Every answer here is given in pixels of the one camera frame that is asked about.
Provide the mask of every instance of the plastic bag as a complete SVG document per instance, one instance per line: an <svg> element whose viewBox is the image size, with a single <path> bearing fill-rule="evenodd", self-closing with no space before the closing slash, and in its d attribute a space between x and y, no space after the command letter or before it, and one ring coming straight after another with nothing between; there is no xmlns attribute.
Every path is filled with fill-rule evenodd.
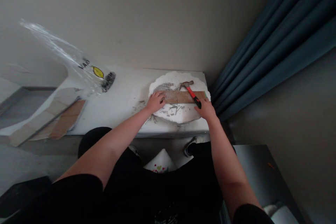
<svg viewBox="0 0 336 224"><path fill-rule="evenodd" d="M105 67L94 63L75 46L53 35L50 31L35 23L21 20L20 25L29 29L31 33L52 50L65 67L74 70L91 88L92 93L107 92L112 86L116 74Z"/></svg>

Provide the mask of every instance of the yellow label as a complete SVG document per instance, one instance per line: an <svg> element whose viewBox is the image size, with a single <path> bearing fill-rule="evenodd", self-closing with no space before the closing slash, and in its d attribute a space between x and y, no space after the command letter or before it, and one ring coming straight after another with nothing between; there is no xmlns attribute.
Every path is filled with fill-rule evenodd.
<svg viewBox="0 0 336 224"><path fill-rule="evenodd" d="M99 78L104 78L104 73L97 67L93 67L93 72L96 76L98 76Z"/></svg>

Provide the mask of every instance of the red hammer handle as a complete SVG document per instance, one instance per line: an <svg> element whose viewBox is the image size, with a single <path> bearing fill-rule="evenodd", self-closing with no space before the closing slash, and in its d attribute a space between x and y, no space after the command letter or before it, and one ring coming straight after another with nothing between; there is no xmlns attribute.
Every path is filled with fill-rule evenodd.
<svg viewBox="0 0 336 224"><path fill-rule="evenodd" d="M189 93L191 94L191 97L194 99L196 97L196 95L194 94L194 92L191 90L191 88L188 86L188 87L185 87Z"/></svg>
<svg viewBox="0 0 336 224"><path fill-rule="evenodd" d="M190 93L191 97L193 98L194 102L196 103L197 107L198 107L199 109L201 109L201 108L202 108L202 103L201 103L201 102L199 101L199 99L196 97L196 95L195 95L194 92L191 90L191 88L190 88L189 86L187 86L187 87L185 87L185 88L189 91L189 93Z"/></svg>

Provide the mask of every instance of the hammer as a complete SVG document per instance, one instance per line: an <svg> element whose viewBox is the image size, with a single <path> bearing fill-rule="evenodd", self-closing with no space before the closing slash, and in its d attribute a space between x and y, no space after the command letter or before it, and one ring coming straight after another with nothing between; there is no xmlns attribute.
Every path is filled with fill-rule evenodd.
<svg viewBox="0 0 336 224"><path fill-rule="evenodd" d="M196 97L196 95L194 94L194 92L191 90L191 88L190 88L190 86L189 86L189 85L192 85L192 84L194 84L194 81L193 81L193 80L190 81L190 82L183 82L183 83L181 83L181 85L180 85L180 90L181 90L182 87L185 87L185 88L189 91L191 97L194 99L194 101L195 101L197 107L198 107L199 109L201 109L201 108L202 108L202 103L199 101L199 99Z"/></svg>

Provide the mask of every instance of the person's left hand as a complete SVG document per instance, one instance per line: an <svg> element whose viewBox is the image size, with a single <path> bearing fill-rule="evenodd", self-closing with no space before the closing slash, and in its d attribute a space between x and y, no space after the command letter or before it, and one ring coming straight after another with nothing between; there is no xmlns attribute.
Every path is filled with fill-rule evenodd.
<svg viewBox="0 0 336 224"><path fill-rule="evenodd" d="M155 92L149 97L145 109L153 114L166 104L165 100L162 100L165 97L166 96L163 95L163 91Z"/></svg>

